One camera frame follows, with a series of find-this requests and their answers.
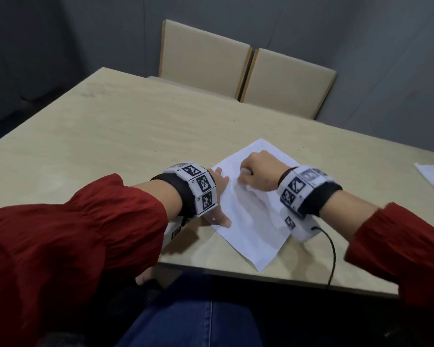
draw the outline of left hand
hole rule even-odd
[[[212,175],[216,183],[218,206],[210,212],[204,214],[204,219],[207,220],[210,224],[221,225],[223,227],[231,227],[231,220],[222,212],[222,208],[220,207],[220,196],[227,187],[230,177],[223,177],[222,169],[220,167],[217,168],[215,172],[210,168],[208,169],[208,171]]]

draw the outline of blue jeans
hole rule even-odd
[[[301,313],[291,311],[286,314]],[[330,336],[324,336],[321,329],[312,328],[316,325],[315,321],[302,319],[300,323],[305,326],[296,326],[296,323],[283,324],[280,320],[284,318],[280,316],[264,318],[270,321],[269,325],[276,326],[277,336],[289,335],[291,346],[339,345]],[[116,346],[262,347],[268,344],[262,341],[264,333],[261,332],[261,325],[264,324],[260,323],[247,302],[213,300],[211,276],[183,274],[143,311]],[[309,329],[309,336],[303,337]]]

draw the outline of right hand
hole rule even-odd
[[[278,181],[281,175],[290,167],[279,161],[267,151],[252,152],[240,166],[247,168],[252,175],[241,174],[238,183],[249,185],[260,191],[274,191],[278,189]]]

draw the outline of chair backrest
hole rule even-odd
[[[240,101],[314,119],[335,78],[332,69],[259,49]]]
[[[237,99],[251,51],[248,44],[166,20],[159,77]]]

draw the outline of beige tabletop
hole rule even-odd
[[[301,164],[332,175],[377,205],[396,202],[434,226],[434,189],[413,164],[434,153],[185,88],[100,69],[0,140],[0,207],[63,203],[111,173],[126,185],[184,160],[213,166],[263,138]],[[338,260],[338,289],[397,293],[397,287],[345,263],[347,243],[326,224]],[[213,228],[192,224],[161,263],[300,285],[324,285],[332,266],[327,238],[290,238],[261,273]]]

